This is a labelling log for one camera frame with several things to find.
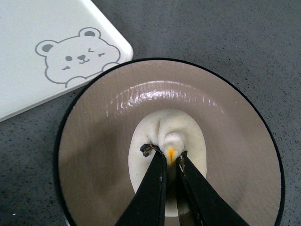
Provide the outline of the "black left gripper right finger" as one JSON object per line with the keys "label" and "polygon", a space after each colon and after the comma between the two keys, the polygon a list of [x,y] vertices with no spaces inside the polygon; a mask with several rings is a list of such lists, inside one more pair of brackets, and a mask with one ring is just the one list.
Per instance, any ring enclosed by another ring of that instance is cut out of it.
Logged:
{"label": "black left gripper right finger", "polygon": [[181,226],[247,226],[183,152],[176,159],[176,200]]}

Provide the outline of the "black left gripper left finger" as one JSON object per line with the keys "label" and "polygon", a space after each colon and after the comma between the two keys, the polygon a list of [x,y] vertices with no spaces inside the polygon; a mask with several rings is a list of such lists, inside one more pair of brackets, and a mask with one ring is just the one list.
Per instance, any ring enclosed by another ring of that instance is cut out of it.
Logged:
{"label": "black left gripper left finger", "polygon": [[157,145],[144,144],[140,151],[154,157],[132,201],[118,219],[117,226],[163,226],[165,224],[167,162]]}

